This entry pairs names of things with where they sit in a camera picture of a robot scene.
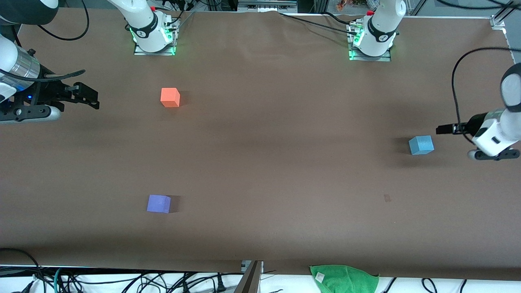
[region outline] table surface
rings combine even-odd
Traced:
[[[74,36],[83,13],[61,9],[46,27]],[[196,13],[176,56],[134,56],[118,11],[89,13],[78,41],[21,30],[51,70],[85,68],[67,83],[96,89],[101,108],[0,128],[1,246],[47,265],[236,271],[262,259],[279,273],[340,263],[521,278],[520,161],[471,161],[462,137],[435,136],[455,122],[456,60],[506,45],[487,19],[403,19],[392,62],[368,63],[349,61],[345,34],[277,13]],[[511,64],[508,52],[462,62],[463,119],[502,106]],[[180,108],[162,106],[163,87],[180,90]],[[436,150],[411,156],[420,135]],[[178,211],[147,212],[149,194]]]

